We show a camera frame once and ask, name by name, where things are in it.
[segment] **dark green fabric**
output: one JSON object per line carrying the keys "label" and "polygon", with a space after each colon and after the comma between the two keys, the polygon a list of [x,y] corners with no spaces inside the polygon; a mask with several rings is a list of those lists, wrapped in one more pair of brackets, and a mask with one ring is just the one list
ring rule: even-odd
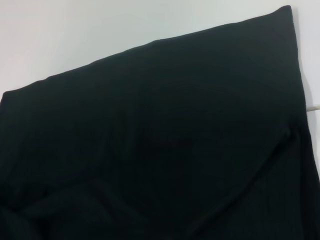
{"label": "dark green fabric", "polygon": [[6,92],[0,239],[320,240],[291,7]]}

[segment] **black cloth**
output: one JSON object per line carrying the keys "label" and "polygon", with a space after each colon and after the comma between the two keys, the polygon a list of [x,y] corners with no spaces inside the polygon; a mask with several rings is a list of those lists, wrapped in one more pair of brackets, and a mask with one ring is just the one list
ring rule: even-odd
{"label": "black cloth", "polygon": [[4,93],[1,240],[320,240],[290,6]]}

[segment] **white background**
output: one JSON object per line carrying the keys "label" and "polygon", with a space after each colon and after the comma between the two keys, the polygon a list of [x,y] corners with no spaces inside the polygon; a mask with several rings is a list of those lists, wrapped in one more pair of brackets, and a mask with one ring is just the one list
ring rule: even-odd
{"label": "white background", "polygon": [[[291,5],[307,106],[320,105],[320,0],[0,0],[0,96],[156,39]],[[320,110],[308,113],[320,165]]]}

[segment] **white surface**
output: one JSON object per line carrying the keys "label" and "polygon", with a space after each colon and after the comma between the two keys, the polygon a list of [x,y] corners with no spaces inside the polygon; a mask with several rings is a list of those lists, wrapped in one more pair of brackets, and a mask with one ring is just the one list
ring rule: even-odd
{"label": "white surface", "polygon": [[[319,0],[0,0],[0,96],[97,59],[291,5],[307,106],[320,105]],[[320,112],[308,113],[320,153]]]}

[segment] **black fabric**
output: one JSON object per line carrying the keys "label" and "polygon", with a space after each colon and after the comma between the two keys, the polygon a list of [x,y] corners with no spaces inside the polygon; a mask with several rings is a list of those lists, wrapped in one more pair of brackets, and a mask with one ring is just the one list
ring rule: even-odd
{"label": "black fabric", "polygon": [[292,11],[4,93],[2,240],[320,240]]}

